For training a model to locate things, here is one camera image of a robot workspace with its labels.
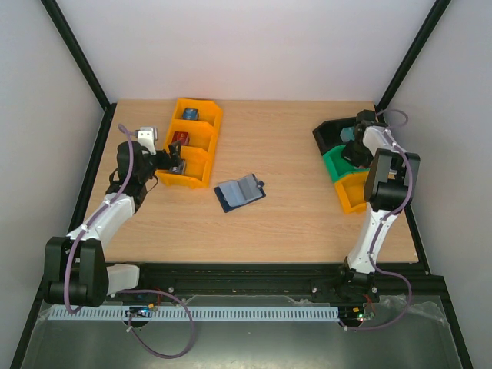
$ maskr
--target white cable tray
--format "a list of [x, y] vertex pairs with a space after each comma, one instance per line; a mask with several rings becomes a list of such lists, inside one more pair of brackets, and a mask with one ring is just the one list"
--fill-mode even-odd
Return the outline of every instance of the white cable tray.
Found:
[[[69, 314], [63, 305], [54, 305], [49, 321], [120, 321], [129, 315], [129, 306], [84, 307]], [[338, 321], [337, 307], [189, 307], [195, 321]], [[187, 321], [181, 306], [162, 306], [156, 312], [135, 317], [135, 321]]]

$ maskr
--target blue object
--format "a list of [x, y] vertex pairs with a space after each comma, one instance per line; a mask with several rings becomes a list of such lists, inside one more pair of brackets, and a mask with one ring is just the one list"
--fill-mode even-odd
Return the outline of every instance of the blue object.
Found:
[[345, 127], [341, 129], [340, 132], [341, 141], [346, 144], [349, 141], [353, 141], [354, 137], [354, 127]]
[[259, 181], [255, 175], [247, 175], [237, 181], [220, 183], [214, 188], [224, 213], [250, 204], [253, 201], [264, 198], [267, 194], [263, 191], [264, 182]]
[[198, 109], [193, 108], [184, 108], [183, 115], [181, 119], [185, 119], [187, 121], [197, 121], [198, 120]]

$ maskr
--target black frame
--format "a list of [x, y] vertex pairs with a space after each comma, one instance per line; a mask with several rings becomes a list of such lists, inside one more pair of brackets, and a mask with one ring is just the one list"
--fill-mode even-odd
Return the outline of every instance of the black frame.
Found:
[[[78, 227], [84, 221], [85, 212], [88, 207], [89, 198], [91, 197], [99, 163], [117, 105], [116, 103], [110, 103], [106, 97], [56, 0], [41, 0], [41, 2], [52, 18], [55, 27], [58, 29], [74, 60], [77, 62], [102, 109], [105, 111], [71, 219], [69, 228], [71, 230]], [[450, 0], [436, 0], [392, 78], [391, 83], [388, 85], [386, 92], [379, 104], [375, 107], [376, 111], [384, 110], [390, 104], [391, 99], [394, 97], [401, 82], [404, 80], [449, 3]], [[470, 356], [464, 343], [444, 278], [431, 274], [411, 206], [405, 209], [405, 214], [417, 252], [418, 262], [413, 264], [382, 264], [381, 267], [384, 270], [396, 271], [407, 277], [412, 283], [415, 294], [437, 295], [440, 297], [447, 320], [450, 323], [461, 363], [463, 367], [470, 368], [472, 367]], [[253, 293], [286, 295], [284, 290], [289, 290], [288, 295], [293, 298], [308, 298], [316, 302], [329, 302], [328, 297], [323, 295], [322, 292], [312, 294], [311, 291], [316, 284], [323, 283], [323, 281], [327, 281], [334, 274], [338, 273], [338, 266], [339, 264], [144, 263], [140, 264], [140, 285], [147, 288], [159, 287], [163, 290], [173, 287], [175, 292], [180, 296], [217, 293], [221, 295]], [[400, 294], [406, 292], [406, 286], [396, 278], [388, 278], [378, 274], [376, 279], [381, 294]], [[116, 298], [119, 298], [120, 301], [125, 300], [130, 302], [133, 296], [127, 298], [120, 296]], [[38, 291], [22, 332], [11, 368], [18, 368], [22, 365], [41, 303], [42, 294], [41, 291]]]

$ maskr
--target red object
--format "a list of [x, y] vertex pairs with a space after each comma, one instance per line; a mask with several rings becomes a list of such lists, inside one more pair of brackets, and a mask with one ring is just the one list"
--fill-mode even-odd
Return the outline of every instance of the red object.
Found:
[[172, 136], [172, 142], [180, 141], [183, 146], [187, 146], [190, 143], [190, 135], [187, 132], [176, 131]]
[[374, 304], [372, 303], [371, 298], [369, 298], [369, 296], [367, 296], [366, 294], [364, 295], [364, 297], [367, 300], [367, 304], [371, 306], [372, 312], [374, 313], [374, 315], [376, 315], [376, 309], [374, 308]]
[[[162, 289], [159, 287], [154, 287], [155, 290], [162, 292]], [[157, 307], [159, 308], [161, 306], [161, 294], [157, 294]]]

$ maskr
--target cable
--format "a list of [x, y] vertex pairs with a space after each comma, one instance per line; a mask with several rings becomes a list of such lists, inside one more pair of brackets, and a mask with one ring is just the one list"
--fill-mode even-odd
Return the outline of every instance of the cable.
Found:
[[137, 332], [135, 332], [135, 329], [133, 329], [133, 327], [131, 326], [131, 319], [134, 317], [134, 315], [133, 314], [130, 315], [130, 317], [128, 319], [128, 329], [127, 329], [127, 332], [131, 332], [133, 334], [133, 336], [137, 339], [138, 343], [140, 343], [140, 345], [149, 354], [152, 354], [152, 355], [154, 355], [156, 357], [159, 357], [161, 359], [176, 359], [178, 357], [184, 356], [185, 354], [187, 354], [193, 348], [193, 345], [194, 345], [194, 343], [195, 343], [195, 341], [197, 339], [196, 327], [195, 327], [195, 324], [194, 324], [193, 317], [191, 316], [190, 309], [188, 309], [188, 307], [186, 306], [186, 304], [183, 301], [181, 301], [179, 298], [173, 296], [172, 294], [168, 294], [167, 292], [156, 291], [156, 290], [123, 290], [123, 291], [119, 291], [118, 293], [119, 294], [159, 294], [161, 296], [165, 296], [167, 298], [172, 299], [173, 301], [177, 302], [178, 304], [180, 304], [184, 308], [184, 311], [186, 312], [186, 315], [188, 316], [188, 319], [190, 321], [191, 335], [190, 335], [190, 339], [188, 341], [188, 344], [183, 349], [183, 351], [180, 352], [179, 354], [175, 354], [175, 355], [161, 354], [161, 353], [159, 353], [157, 351], [152, 350], [149, 346], [147, 346], [147, 344], [144, 343], [144, 341], [137, 335]]
[[[159, 287], [154, 287], [155, 290], [162, 292], [162, 289]], [[157, 307], [159, 308], [161, 306], [161, 295], [157, 294]]]
[[367, 300], [367, 304], [371, 307], [372, 312], [374, 313], [374, 315], [376, 315], [376, 308], [374, 307], [374, 304], [373, 304], [371, 298], [367, 294], [364, 294], [364, 297]]
[[405, 121], [403, 123], [400, 123], [399, 125], [390, 125], [390, 126], [388, 126], [389, 128], [400, 128], [400, 127], [403, 127], [404, 125], [406, 125], [408, 123], [408, 114], [405, 113], [403, 110], [400, 110], [400, 109], [384, 109], [384, 110], [381, 110], [380, 112], [378, 112], [376, 114], [376, 116], [379, 117], [381, 114], [384, 114], [386, 112], [400, 113], [405, 118]]
[[147, 191], [147, 194], [150, 194], [150, 192], [155, 188], [155, 186], [157, 186], [159, 184], [159, 178], [157, 175], [154, 175], [154, 179], [155, 179], [155, 183], [154, 185], [152, 186], [152, 188], [150, 190]]
[[373, 253], [373, 250], [374, 250], [374, 247], [376, 245], [376, 240], [377, 238], [379, 237], [379, 234], [381, 233], [381, 230], [383, 229], [383, 226], [384, 226], [384, 223], [385, 221], [391, 216], [391, 215], [395, 215], [395, 214], [398, 214], [399, 212], [401, 212], [403, 209], [405, 209], [405, 207], [407, 206], [407, 204], [410, 202], [410, 199], [411, 199], [411, 196], [412, 196], [412, 191], [413, 191], [413, 188], [414, 188], [414, 175], [412, 173], [412, 169], [410, 167], [410, 162], [408, 161], [408, 158], [407, 156], [405, 155], [404, 153], [404, 150], [403, 148], [400, 147], [400, 145], [398, 145], [393, 139], [392, 137], [388, 134], [390, 130], [389, 129], [385, 129], [384, 132], [383, 132], [383, 136], [388, 140], [388, 141], [391, 141], [391, 146], [398, 151], [398, 154], [400, 154], [400, 156], [403, 158], [403, 161], [405, 163], [405, 168], [407, 169], [407, 173], [408, 173], [408, 190], [407, 190], [407, 195], [405, 196], [405, 199], [403, 200], [403, 202], [400, 204], [400, 206], [398, 206], [396, 209], [394, 209], [393, 211], [390, 211], [389, 213], [387, 213], [385, 216], [382, 217], [381, 219], [381, 222], [379, 224], [379, 226], [377, 227], [376, 229], [376, 233], [374, 234], [374, 237], [372, 239], [372, 242], [371, 242], [371, 247], [369, 248], [369, 261], [371, 262], [371, 265], [373, 266], [373, 268], [378, 271], [379, 273], [381, 274], [384, 274], [384, 275], [388, 275], [388, 276], [391, 276], [391, 277], [397, 277], [397, 278], [400, 278], [406, 285], [407, 285], [407, 289], [408, 289], [408, 298], [407, 298], [407, 303], [405, 304], [405, 307], [404, 309], [402, 310], [401, 313], [399, 313], [399, 315], [393, 319], [392, 321], [388, 321], [387, 323], [384, 323], [382, 325], [378, 325], [376, 327], [364, 327], [364, 328], [359, 328], [359, 327], [347, 327], [343, 321], [340, 321], [340, 324], [341, 326], [346, 330], [346, 331], [377, 331], [377, 330], [380, 330], [380, 329], [383, 329], [383, 328], [386, 328], [386, 327], [389, 327], [393, 324], [395, 324], [397, 321], [399, 321], [408, 311], [408, 309], [410, 308], [410, 305], [411, 305], [411, 301], [412, 301], [412, 286], [410, 284], [410, 282], [408, 281], [408, 279], [406, 279], [406, 277], [404, 275], [401, 275], [401, 274], [398, 274], [398, 273], [394, 273], [392, 271], [383, 271], [382, 269], [380, 269], [377, 265], [376, 265], [376, 262], [374, 261], [374, 259], [372, 258], [372, 253]]
[[81, 226], [81, 231], [75, 238], [75, 241], [73, 245], [71, 246], [70, 253], [68, 254], [68, 260], [67, 260], [67, 267], [65, 269], [65, 280], [63, 283], [63, 302], [65, 304], [65, 307], [67, 308], [68, 313], [70, 314], [76, 314], [77, 312], [82, 309], [82, 306], [77, 307], [76, 309], [72, 309], [70, 306], [70, 294], [69, 294], [69, 288], [70, 288], [70, 274], [71, 274], [71, 265], [74, 262], [74, 257], [75, 257], [75, 252], [77, 251], [77, 246], [80, 243], [82, 237], [84, 237], [84, 234], [87, 233], [88, 229], [92, 226], [92, 224], [95, 222], [95, 220], [101, 215], [107, 208], [109, 208], [110, 205], [114, 204], [118, 198], [120, 197], [121, 193], [125, 190], [128, 182], [130, 181], [131, 177], [131, 172], [133, 170], [133, 144], [131, 143], [131, 132], [126, 129], [124, 125], [119, 124], [118, 129], [125, 133], [126, 138], [128, 140], [128, 151], [129, 151], [129, 164], [128, 164], [128, 173], [126, 174], [126, 178], [123, 181], [123, 184], [121, 185], [120, 189], [116, 193], [116, 195], [109, 201], [109, 204], [104, 204], [102, 205], [87, 221], [86, 224], [83, 224]]

